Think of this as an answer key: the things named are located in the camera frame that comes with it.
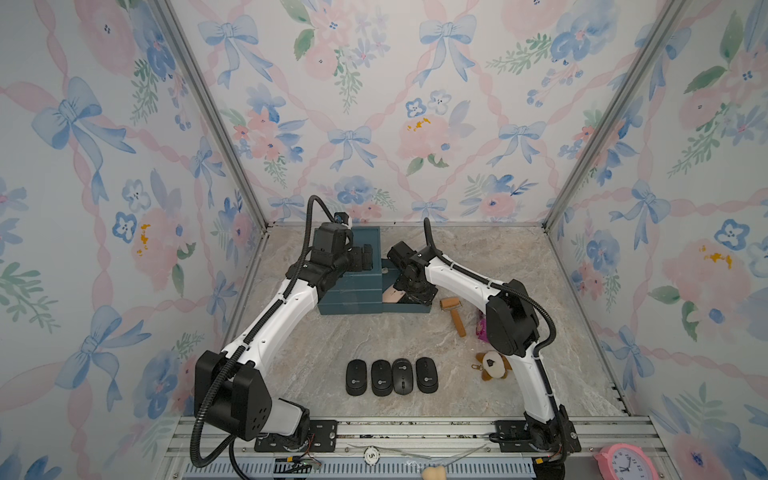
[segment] small hammer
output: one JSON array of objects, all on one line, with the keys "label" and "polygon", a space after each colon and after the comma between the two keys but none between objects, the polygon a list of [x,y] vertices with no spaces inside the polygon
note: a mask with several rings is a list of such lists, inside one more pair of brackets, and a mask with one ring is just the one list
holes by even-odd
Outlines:
[{"label": "small hammer", "polygon": [[464,323],[462,318],[458,315],[458,309],[462,307],[462,301],[457,296],[451,296],[440,300],[440,308],[443,312],[450,311],[451,318],[453,318],[453,324],[456,326],[458,336],[467,336],[466,330],[464,330]]}]

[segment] pink clock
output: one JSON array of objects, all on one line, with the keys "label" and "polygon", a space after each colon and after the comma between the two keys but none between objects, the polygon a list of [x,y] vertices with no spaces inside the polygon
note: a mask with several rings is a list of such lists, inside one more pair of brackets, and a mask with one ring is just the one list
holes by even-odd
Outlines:
[{"label": "pink clock", "polygon": [[654,464],[640,447],[617,443],[594,457],[605,480],[659,480]]}]

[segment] marble floor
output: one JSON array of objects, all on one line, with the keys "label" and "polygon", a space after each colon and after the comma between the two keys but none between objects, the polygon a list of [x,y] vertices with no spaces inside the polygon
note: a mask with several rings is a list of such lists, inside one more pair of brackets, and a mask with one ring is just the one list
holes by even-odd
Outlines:
[{"label": "marble floor", "polygon": [[[558,326],[555,342],[541,357],[559,403],[569,415],[623,415],[609,377],[592,343],[584,319],[568,291],[544,232],[537,227],[433,227],[435,243],[446,255],[491,278],[523,282],[528,294],[550,313]],[[277,292],[287,267],[301,251],[303,227],[271,227],[257,278],[240,329],[245,329]],[[382,227],[382,252],[400,240],[419,250],[421,227]],[[440,289],[429,314],[322,316],[307,314],[277,355],[266,375],[273,396],[305,405],[316,416],[520,416],[522,394],[513,375],[483,382],[472,368],[476,353],[492,350],[475,334],[478,310],[465,302],[460,313],[467,336],[461,338],[439,299],[454,296]],[[548,334],[539,326],[541,338]],[[370,366],[377,359],[405,357],[415,363],[432,357],[439,390],[407,396],[394,392],[347,395],[346,365],[352,359]]]}]

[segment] robotic arm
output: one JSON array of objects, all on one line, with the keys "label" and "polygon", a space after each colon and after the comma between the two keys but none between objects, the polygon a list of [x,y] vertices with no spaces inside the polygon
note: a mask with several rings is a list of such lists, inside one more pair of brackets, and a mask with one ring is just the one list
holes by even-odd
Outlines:
[{"label": "robotic arm", "polygon": [[[305,245],[299,261],[286,273],[278,293],[256,320],[226,345],[221,353],[205,352],[195,367],[195,416],[190,458],[198,468],[212,462],[235,437],[252,440],[257,435],[279,437],[287,449],[302,448],[308,440],[309,410],[282,399],[271,398],[263,381],[270,364],[299,321],[347,271],[370,269],[370,259],[352,246],[349,217],[336,214],[323,223],[309,248],[311,197],[307,208]],[[317,199],[331,218],[322,201]],[[517,280],[502,283],[486,279],[442,255],[432,241],[429,219],[424,221],[427,246],[416,252],[404,242],[395,245],[388,258],[400,269],[401,286],[409,298],[431,304],[435,286],[443,286],[473,303],[487,319],[488,340],[506,355],[523,392],[527,441],[535,449],[567,453],[566,431],[572,432],[563,406],[558,408],[538,351],[554,339],[554,324],[535,301],[528,298]],[[538,343],[538,310],[547,320],[550,336]],[[200,434],[207,422],[230,436],[206,458],[200,457]],[[515,439],[496,439],[498,442]]]}]

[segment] hammer head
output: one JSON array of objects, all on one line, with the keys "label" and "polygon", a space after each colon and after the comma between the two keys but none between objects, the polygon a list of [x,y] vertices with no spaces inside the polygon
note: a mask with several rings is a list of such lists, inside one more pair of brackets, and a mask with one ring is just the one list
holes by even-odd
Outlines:
[{"label": "hammer head", "polygon": [[457,296],[450,296],[449,298],[444,298],[440,300],[440,308],[442,311],[448,311],[448,310],[456,310],[457,308],[461,308],[462,301]]}]

